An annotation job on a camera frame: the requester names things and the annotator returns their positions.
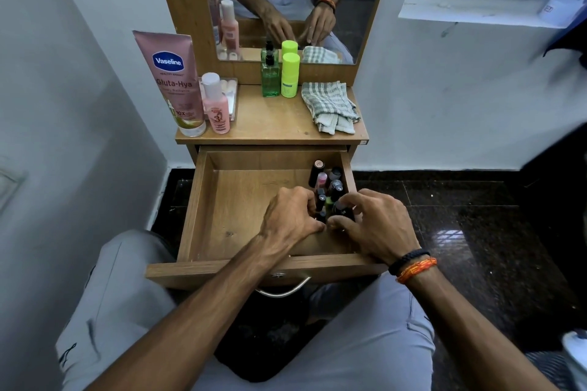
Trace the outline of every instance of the wooden tabletop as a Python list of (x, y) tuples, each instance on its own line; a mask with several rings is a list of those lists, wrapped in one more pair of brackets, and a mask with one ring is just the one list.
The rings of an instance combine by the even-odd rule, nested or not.
[[(352, 88), (347, 88), (349, 99), (357, 105)], [(294, 98), (264, 98), (260, 85), (239, 85), (237, 92), (237, 118), (230, 123), (230, 131), (218, 135), (208, 124), (203, 135), (191, 137), (180, 130), (175, 135), (178, 144), (366, 144), (369, 135), (363, 119), (355, 124), (355, 134), (336, 132), (320, 133), (312, 121), (310, 111), (301, 95), (301, 87)]]

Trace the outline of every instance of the hand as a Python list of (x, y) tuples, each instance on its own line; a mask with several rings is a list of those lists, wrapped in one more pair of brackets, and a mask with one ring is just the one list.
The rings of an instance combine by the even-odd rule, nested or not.
[(281, 187), (269, 202), (259, 232), (269, 253), (281, 259), (296, 243), (323, 231), (326, 225), (312, 217), (315, 213), (316, 200), (311, 190)]
[(332, 8), (326, 3), (319, 3), (306, 19), (306, 28), (302, 33), (302, 39), (305, 38), (308, 44), (316, 46), (326, 39), (335, 24), (336, 17)]
[(406, 206), (394, 197), (363, 188), (339, 199), (347, 207), (355, 206), (357, 222), (343, 216), (328, 218), (328, 228), (343, 229), (368, 254), (387, 265), (420, 248)]
[(281, 44), (286, 40), (295, 40), (292, 27), (288, 20), (270, 3), (268, 3), (267, 8), (264, 9), (259, 17), (265, 25), (265, 30), (271, 34), (271, 37), (277, 44)]

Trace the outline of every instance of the wooden mirror frame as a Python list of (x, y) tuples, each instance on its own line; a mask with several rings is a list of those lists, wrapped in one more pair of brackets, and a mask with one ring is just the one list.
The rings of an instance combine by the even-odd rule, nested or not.
[[(241, 84), (260, 85), (260, 62), (221, 61), (216, 55), (216, 42), (212, 32), (212, 18), (207, 0), (167, 0), (175, 31), (188, 34), (194, 43), (195, 62), (200, 75), (218, 73), (222, 77), (238, 78)], [(371, 31), (379, 0), (375, 0), (357, 62), (343, 64), (300, 64), (299, 82), (345, 82), (352, 86)]]

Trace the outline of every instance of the bracelet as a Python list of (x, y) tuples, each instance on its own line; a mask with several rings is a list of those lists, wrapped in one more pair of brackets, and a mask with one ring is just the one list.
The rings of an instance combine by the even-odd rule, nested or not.
[(412, 264), (409, 268), (404, 269), (400, 276), (396, 278), (396, 281), (401, 284), (406, 282), (413, 276), (420, 274), (421, 272), (427, 271), (432, 266), (436, 266), (438, 261), (436, 258), (427, 258), (426, 260), (418, 261)]
[(330, 8), (332, 8), (332, 14), (336, 14), (336, 4), (334, 3), (334, 1), (332, 1), (332, 0), (318, 0), (318, 2), (316, 2), (316, 5), (318, 5), (320, 2), (328, 5)]
[(400, 273), (400, 268), (403, 265), (405, 265), (405, 263), (407, 263), (410, 260), (413, 260), (414, 258), (421, 257), (422, 255), (430, 255), (430, 252), (422, 248), (413, 250), (412, 252), (408, 252), (406, 255), (401, 257), (398, 261), (396, 261), (389, 267), (389, 273), (393, 276), (397, 276)]

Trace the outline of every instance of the dressing table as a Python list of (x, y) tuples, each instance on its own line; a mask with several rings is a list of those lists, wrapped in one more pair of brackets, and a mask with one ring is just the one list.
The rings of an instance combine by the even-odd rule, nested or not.
[[(198, 137), (179, 130), (175, 135), (177, 144), (187, 146), (195, 163), (190, 202), (177, 262), (151, 264), (146, 277), (168, 288), (192, 290), (218, 272), (259, 231), (269, 200), (280, 187), (309, 187), (310, 168), (316, 159), (324, 161), (327, 169), (341, 167), (346, 191), (356, 191), (350, 161), (357, 146), (369, 142), (363, 119), (355, 124), (354, 135), (320, 133), (300, 91), (303, 82), (345, 82), (348, 98), (361, 115), (352, 85), (378, 0), (356, 64), (302, 63), (297, 96), (290, 99), (262, 97), (259, 60), (218, 59), (207, 0), (167, 3), (176, 31), (193, 39), (198, 74), (215, 72), (238, 79), (237, 115), (228, 133), (218, 135), (208, 127)], [(259, 31), (264, 31), (259, 19), (239, 19), (239, 29), (241, 38), (252, 38), (241, 46), (251, 47), (259, 43)], [(300, 242), (261, 286), (294, 286), (308, 277), (311, 283), (331, 283), (386, 269), (380, 261), (360, 254), (344, 233), (323, 232)]]

